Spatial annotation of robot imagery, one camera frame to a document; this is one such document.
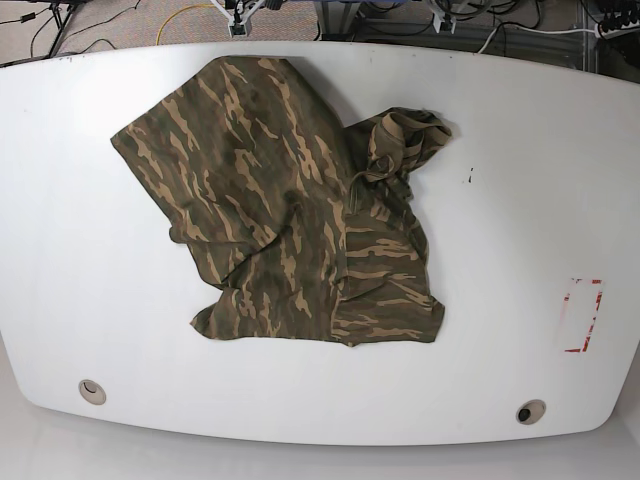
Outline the camouflage t-shirt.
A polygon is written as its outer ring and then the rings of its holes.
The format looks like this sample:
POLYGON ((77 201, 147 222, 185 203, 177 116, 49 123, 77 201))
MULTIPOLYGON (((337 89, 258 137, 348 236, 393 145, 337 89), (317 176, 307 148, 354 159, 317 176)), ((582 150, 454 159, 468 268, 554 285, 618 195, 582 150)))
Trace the camouflage t-shirt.
POLYGON ((344 126, 289 61, 229 56, 111 142, 220 291, 200 335, 354 347, 437 337, 409 178, 451 136, 400 107, 344 126))

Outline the red tape rectangle marking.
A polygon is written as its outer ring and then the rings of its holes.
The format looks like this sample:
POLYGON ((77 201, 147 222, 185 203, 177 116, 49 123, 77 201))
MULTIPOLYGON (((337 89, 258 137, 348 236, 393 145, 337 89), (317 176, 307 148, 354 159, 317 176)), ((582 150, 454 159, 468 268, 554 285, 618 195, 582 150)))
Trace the red tape rectangle marking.
POLYGON ((565 353, 587 351, 603 296, 600 279, 575 278, 563 298, 557 334, 560 349, 565 353))

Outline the white power strip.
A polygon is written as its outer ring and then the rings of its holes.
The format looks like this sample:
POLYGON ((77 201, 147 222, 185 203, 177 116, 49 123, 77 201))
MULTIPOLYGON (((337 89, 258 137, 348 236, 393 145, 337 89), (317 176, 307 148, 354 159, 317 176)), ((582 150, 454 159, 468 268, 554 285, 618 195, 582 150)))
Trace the white power strip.
POLYGON ((639 18, 629 16, 604 18, 595 28, 595 35, 599 39, 612 39, 638 32, 639 18))

